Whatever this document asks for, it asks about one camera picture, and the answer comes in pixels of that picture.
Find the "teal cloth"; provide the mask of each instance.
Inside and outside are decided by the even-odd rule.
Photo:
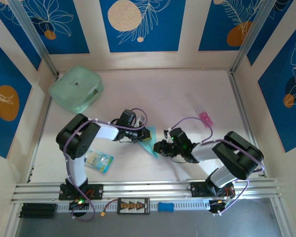
[[[150,131],[151,139],[144,142],[138,142],[139,145],[141,145],[146,151],[148,151],[150,154],[152,154],[154,157],[158,158],[158,155],[156,152],[153,151],[153,146],[157,141],[156,138],[156,127],[146,127]]]

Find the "green plastic box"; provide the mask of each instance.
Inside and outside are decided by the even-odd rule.
[[[101,77],[82,66],[72,67],[50,88],[57,104],[74,114],[82,113],[104,90]]]

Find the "purple cable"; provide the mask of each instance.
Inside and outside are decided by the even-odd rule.
[[[216,142],[224,142],[224,143],[227,143],[227,144],[231,145],[232,147],[234,147],[235,149],[237,149],[238,151],[240,151],[241,153],[243,153],[244,155],[246,155],[247,157],[249,157],[251,160],[253,160],[256,164],[258,164],[259,166],[261,166],[261,169],[255,170],[254,173],[255,172],[264,171],[264,166],[262,165],[262,163],[260,161],[258,161],[256,158],[254,158],[252,155],[250,155],[249,153],[247,153],[246,151],[244,151],[243,149],[241,149],[237,145],[235,145],[232,142],[229,142],[227,140],[224,140],[224,139],[216,140]]]
[[[213,136],[213,129],[212,129],[212,127],[205,120],[202,120],[201,118],[197,118],[197,117],[186,117],[186,118],[183,118],[179,122],[177,122],[171,129],[175,128],[176,126],[179,125],[179,123],[181,123],[182,121],[184,121],[186,119],[197,119],[197,120],[200,120],[203,123],[205,123],[209,127],[209,129],[211,130],[211,135],[208,138],[204,139],[201,143],[203,143],[203,142],[211,139],[211,137]]]
[[[241,195],[247,190],[248,186],[249,186],[249,180],[246,180],[247,181],[247,185],[245,186],[245,188],[242,190],[242,192],[236,197],[236,199],[228,206],[226,207],[224,210],[222,210],[220,212],[220,215],[223,214],[225,211],[227,211],[232,205],[235,204],[235,202],[241,197]]]
[[[70,159],[70,157],[66,153],[67,146],[69,145],[69,143],[71,142],[71,140],[74,138],[74,136],[76,136],[78,134],[78,132],[80,132],[80,130],[84,126],[86,126],[87,124],[89,124],[91,122],[108,124],[108,125],[113,126],[113,127],[116,127],[116,128],[123,128],[123,129],[128,129],[128,130],[139,130],[139,129],[142,129],[147,124],[147,121],[148,121],[147,114],[145,113],[145,111],[143,111],[142,109],[139,109],[139,108],[133,108],[131,111],[133,111],[133,110],[140,110],[146,116],[146,121],[145,121],[145,123],[142,126],[136,127],[136,128],[129,128],[129,127],[118,126],[118,125],[115,125],[115,124],[110,124],[108,122],[103,122],[103,121],[100,121],[100,120],[97,120],[97,119],[92,119],[92,120],[88,120],[87,122],[84,122],[80,127],[78,127],[77,130],[73,132],[73,134],[70,136],[70,138],[65,143],[64,149],[63,149],[63,154],[64,154],[64,157],[65,157],[65,160],[66,160],[66,170],[67,170],[67,174],[68,174],[69,180],[70,180],[71,184],[83,196],[83,198],[87,200],[87,202],[91,205],[91,207],[93,209],[93,216],[90,219],[81,219],[81,218],[77,219],[76,217],[74,217],[74,210],[72,210],[71,214],[74,217],[74,219],[79,220],[79,221],[83,221],[83,222],[91,221],[95,217],[95,206],[92,204],[91,200],[83,193],[83,191],[74,183],[74,180],[71,177],[70,169],[69,169],[69,159]]]

